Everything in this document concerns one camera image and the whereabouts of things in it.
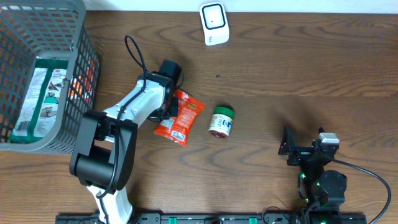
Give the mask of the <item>red candy bag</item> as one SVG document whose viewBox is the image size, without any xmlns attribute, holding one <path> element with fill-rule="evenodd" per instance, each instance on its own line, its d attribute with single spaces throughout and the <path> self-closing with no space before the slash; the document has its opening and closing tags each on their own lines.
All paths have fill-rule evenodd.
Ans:
<svg viewBox="0 0 398 224">
<path fill-rule="evenodd" d="M 154 134 L 186 146 L 191 128 L 197 116 L 205 109 L 205 104 L 183 90 L 177 90 L 174 96 L 178 99 L 177 117 L 162 120 L 154 129 Z"/>
</svg>

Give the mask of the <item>green lid white jar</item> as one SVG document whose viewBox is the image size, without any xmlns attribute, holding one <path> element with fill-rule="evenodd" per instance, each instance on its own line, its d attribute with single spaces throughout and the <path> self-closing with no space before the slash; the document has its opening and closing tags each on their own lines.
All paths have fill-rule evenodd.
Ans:
<svg viewBox="0 0 398 224">
<path fill-rule="evenodd" d="M 216 138 L 227 138 L 233 126 L 234 111 L 228 107 L 217 106 L 214 110 L 208 132 Z"/>
</svg>

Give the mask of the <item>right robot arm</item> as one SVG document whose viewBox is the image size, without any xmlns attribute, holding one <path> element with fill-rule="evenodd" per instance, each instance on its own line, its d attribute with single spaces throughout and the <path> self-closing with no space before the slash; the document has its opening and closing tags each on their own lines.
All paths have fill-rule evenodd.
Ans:
<svg viewBox="0 0 398 224">
<path fill-rule="evenodd" d="M 340 147 L 334 133 L 318 130 L 308 147 L 298 146 L 288 127 L 284 127 L 279 155 L 287 156 L 289 166 L 299 166 L 298 191 L 307 206 L 293 214 L 291 223 L 343 223 L 340 205 L 345 202 L 347 177 L 336 170 L 325 170 Z"/>
</svg>

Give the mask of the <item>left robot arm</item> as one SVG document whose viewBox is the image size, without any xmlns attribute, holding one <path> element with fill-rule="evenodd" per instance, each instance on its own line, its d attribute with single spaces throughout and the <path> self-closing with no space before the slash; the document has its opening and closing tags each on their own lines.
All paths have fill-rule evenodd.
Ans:
<svg viewBox="0 0 398 224">
<path fill-rule="evenodd" d="M 118 104 L 83 115 L 70 173 L 92 193 L 100 223 L 131 219 L 133 207 L 126 184 L 134 165 L 138 128 L 153 112 L 169 110 L 179 76 L 147 72 Z"/>
</svg>

